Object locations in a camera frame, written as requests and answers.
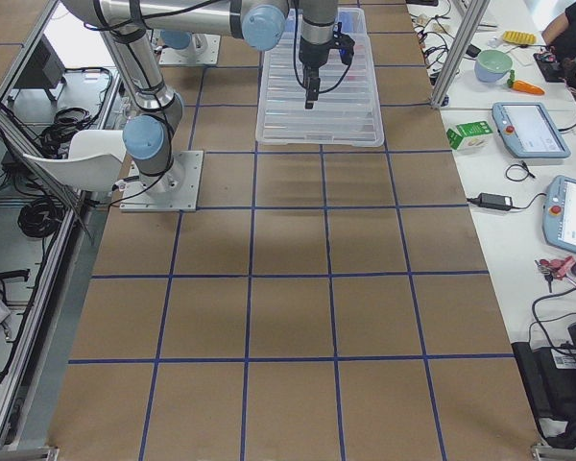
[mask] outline plastic bin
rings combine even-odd
[[[293,67],[294,16],[289,16],[288,32],[279,45],[264,56],[256,123],[258,142],[360,147],[377,147],[384,142],[365,14],[358,8],[340,9],[338,20],[356,42],[352,67],[339,87],[321,94],[314,108],[306,110],[305,90],[297,83]],[[301,68],[297,58],[299,72]],[[339,52],[332,50],[328,64],[321,69],[321,90],[335,85],[345,69]]]

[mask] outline black shirt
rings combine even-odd
[[[565,9],[569,27],[553,40],[555,55],[559,61],[576,58],[576,2]]]

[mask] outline blue bowl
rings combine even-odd
[[[484,50],[478,54],[474,67],[481,82],[496,82],[512,69],[512,58],[497,50]]]

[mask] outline yellow sponge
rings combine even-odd
[[[533,45],[536,43],[536,36],[526,32],[506,31],[502,38],[508,43],[515,43],[516,45]]]

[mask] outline person's arm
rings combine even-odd
[[[564,12],[562,12],[555,19],[553,19],[552,22],[548,24],[546,29],[544,29],[541,33],[541,36],[544,39],[544,43],[550,45],[555,40],[555,38],[565,32],[568,26],[569,21],[567,20],[567,16]]]

